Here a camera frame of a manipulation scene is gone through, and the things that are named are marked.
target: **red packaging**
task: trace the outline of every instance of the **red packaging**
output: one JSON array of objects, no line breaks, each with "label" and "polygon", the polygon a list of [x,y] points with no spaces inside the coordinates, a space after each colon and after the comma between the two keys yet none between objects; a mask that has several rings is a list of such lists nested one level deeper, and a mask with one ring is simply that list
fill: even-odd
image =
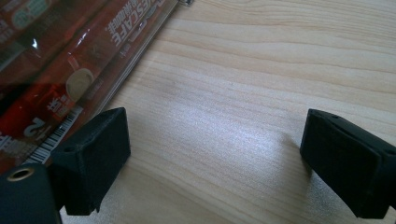
[{"label": "red packaging", "polygon": [[147,43],[145,42],[149,35],[155,34],[161,26],[158,21],[164,21],[158,19],[160,17],[167,17],[174,5],[175,3],[171,0],[158,0],[151,7],[146,18],[140,23],[139,29],[136,29],[130,38],[128,38],[128,41],[122,46],[120,52],[78,101],[78,105],[83,110],[64,140],[93,117],[95,112],[103,106],[104,99],[108,97],[110,92],[114,91],[115,87],[117,88],[117,83],[121,83],[124,79],[122,71],[125,70],[125,66],[129,65],[131,60],[139,55],[139,51],[146,47],[145,45]]},{"label": "red packaging", "polygon": [[[75,35],[106,0],[72,0],[57,4],[20,38],[3,49],[0,60],[0,96],[26,84]],[[23,45],[30,42],[30,47]]]},{"label": "red packaging", "polygon": [[[50,63],[0,118],[0,150],[23,161],[51,132],[120,50],[156,0],[114,0]],[[0,172],[10,167],[0,161]]]},{"label": "red packaging", "polygon": [[6,47],[24,29],[59,0],[12,0],[0,8],[0,49]]}]

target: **barcode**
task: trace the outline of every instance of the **barcode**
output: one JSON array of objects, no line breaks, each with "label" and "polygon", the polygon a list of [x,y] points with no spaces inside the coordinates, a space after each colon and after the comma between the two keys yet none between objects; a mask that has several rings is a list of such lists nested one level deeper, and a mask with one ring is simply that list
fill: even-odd
[{"label": "barcode", "polygon": [[65,118],[64,122],[53,132],[23,163],[45,163],[50,153],[55,149],[72,127],[82,108],[75,106]]}]

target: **wooden table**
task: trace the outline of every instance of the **wooden table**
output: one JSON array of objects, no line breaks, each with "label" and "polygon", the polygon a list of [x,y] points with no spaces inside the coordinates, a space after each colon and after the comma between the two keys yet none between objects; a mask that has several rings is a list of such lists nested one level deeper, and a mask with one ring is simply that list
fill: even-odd
[{"label": "wooden table", "polygon": [[396,1],[179,6],[109,107],[132,157],[99,214],[64,223],[394,223],[355,218],[303,164],[308,108],[396,145]]}]

